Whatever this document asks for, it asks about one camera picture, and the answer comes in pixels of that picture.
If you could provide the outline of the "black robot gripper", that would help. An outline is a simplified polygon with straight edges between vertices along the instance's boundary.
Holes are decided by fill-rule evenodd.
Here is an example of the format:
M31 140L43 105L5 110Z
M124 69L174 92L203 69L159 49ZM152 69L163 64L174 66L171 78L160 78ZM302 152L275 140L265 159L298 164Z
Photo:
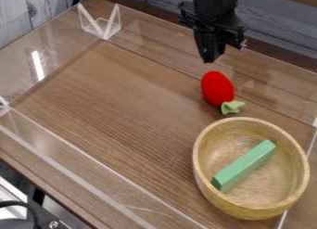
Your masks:
M179 20L193 29L201 58L205 63L225 53L226 45L242 49L246 45L246 24L237 15L238 0L181 1Z

